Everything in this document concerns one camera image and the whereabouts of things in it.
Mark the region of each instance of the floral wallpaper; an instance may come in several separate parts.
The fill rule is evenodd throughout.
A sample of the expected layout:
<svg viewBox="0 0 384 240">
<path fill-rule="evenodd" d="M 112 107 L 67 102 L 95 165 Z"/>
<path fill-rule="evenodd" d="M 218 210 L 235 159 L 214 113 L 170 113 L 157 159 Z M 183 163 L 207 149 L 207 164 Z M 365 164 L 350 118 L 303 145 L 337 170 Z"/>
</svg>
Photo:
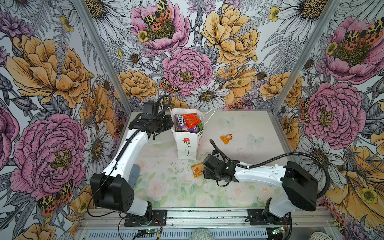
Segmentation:
<svg viewBox="0 0 384 240">
<path fill-rule="evenodd" d="M 71 1 L 65 17 L 84 29 Z M 85 2 L 133 109 L 164 94 L 172 107 L 271 109 L 327 0 Z"/>
<path fill-rule="evenodd" d="M 384 239 L 383 17 L 383 1 L 341 1 L 277 111 L 291 148 L 327 166 L 331 186 L 318 203 L 348 240 Z M 321 190 L 323 170 L 299 163 Z"/>
<path fill-rule="evenodd" d="M 127 119 L 68 7 L 0 1 L 2 239 L 76 238 L 94 207 L 88 181 L 109 164 Z"/>
</svg>

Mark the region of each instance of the floral table mat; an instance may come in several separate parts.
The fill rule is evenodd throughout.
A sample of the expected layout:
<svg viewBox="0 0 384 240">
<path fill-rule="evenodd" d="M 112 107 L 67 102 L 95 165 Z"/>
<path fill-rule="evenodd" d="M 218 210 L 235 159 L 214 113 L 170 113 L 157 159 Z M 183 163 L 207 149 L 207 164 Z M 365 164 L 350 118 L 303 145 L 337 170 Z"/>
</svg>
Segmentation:
<svg viewBox="0 0 384 240">
<path fill-rule="evenodd" d="M 220 136 L 227 134 L 232 134 L 233 139 L 225 145 Z M 146 144 L 135 162 L 140 167 L 135 196 L 150 201 L 153 207 L 262 207 L 269 197 L 282 194 L 277 187 L 254 182 L 231 182 L 219 187 L 215 180 L 194 178 L 190 167 L 212 152 L 210 138 L 228 157 L 250 164 L 284 153 L 267 112 L 216 112 L 206 124 L 196 160 L 178 160 L 172 134 L 163 133 L 162 138 L 172 141 Z M 286 161 L 280 159 L 273 164 Z"/>
</svg>

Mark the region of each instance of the patterned round object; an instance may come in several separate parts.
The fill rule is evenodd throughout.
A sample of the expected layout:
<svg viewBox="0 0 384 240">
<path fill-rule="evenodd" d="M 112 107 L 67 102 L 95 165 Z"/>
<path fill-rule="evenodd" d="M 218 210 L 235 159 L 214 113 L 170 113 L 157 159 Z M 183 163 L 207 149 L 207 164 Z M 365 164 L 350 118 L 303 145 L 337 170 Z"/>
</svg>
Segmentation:
<svg viewBox="0 0 384 240">
<path fill-rule="evenodd" d="M 190 240 L 214 240 L 215 238 L 207 229 L 198 229 L 194 233 Z"/>
<path fill-rule="evenodd" d="M 313 232 L 309 240 L 332 240 L 332 238 L 323 232 Z"/>
</svg>

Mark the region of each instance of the white paper bag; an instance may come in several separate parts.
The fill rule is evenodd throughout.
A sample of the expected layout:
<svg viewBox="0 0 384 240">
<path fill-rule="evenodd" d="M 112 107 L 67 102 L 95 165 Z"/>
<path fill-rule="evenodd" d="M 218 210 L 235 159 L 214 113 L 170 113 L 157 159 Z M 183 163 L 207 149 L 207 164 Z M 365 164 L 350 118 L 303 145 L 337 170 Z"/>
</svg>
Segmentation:
<svg viewBox="0 0 384 240">
<path fill-rule="evenodd" d="M 174 108 L 170 112 L 172 116 L 173 124 L 174 124 L 172 128 L 172 134 L 176 140 L 177 154 L 179 156 L 179 159 L 196 160 L 196 155 L 200 145 L 200 140 L 206 128 L 205 124 L 209 121 L 209 119 L 211 119 L 212 115 L 215 113 L 215 109 L 212 115 L 209 117 L 209 119 L 205 120 L 204 116 L 210 111 L 203 114 L 199 110 L 193 109 L 193 108 Z M 197 117 L 201 120 L 201 124 L 203 125 L 203 130 L 201 130 L 198 133 L 175 131 L 175 126 L 177 126 L 177 123 L 176 123 L 177 119 L 175 119 L 175 114 L 183 115 L 188 113 L 197 114 Z"/>
</svg>

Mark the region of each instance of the wall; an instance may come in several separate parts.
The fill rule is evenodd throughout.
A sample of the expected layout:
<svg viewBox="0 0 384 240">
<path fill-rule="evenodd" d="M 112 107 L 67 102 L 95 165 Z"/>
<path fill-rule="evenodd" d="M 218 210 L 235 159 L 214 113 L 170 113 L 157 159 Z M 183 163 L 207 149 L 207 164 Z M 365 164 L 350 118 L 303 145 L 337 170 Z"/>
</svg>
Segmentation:
<svg viewBox="0 0 384 240">
<path fill-rule="evenodd" d="M 126 113 L 70 1 L 0 8 L 0 238 L 70 240 Z"/>
<path fill-rule="evenodd" d="M 271 109 L 327 0 L 159 1 L 170 18 L 158 22 L 157 0 L 112 2 L 99 7 L 124 17 L 90 12 L 133 109 L 163 94 L 173 107 Z"/>
<path fill-rule="evenodd" d="M 331 188 L 318 203 L 351 240 L 384 239 L 383 11 L 382 1 L 340 3 L 344 17 L 331 20 L 300 73 L 302 97 L 277 111 L 291 148 L 326 164 Z M 300 164 L 320 190 L 323 170 L 310 159 Z"/>
</svg>

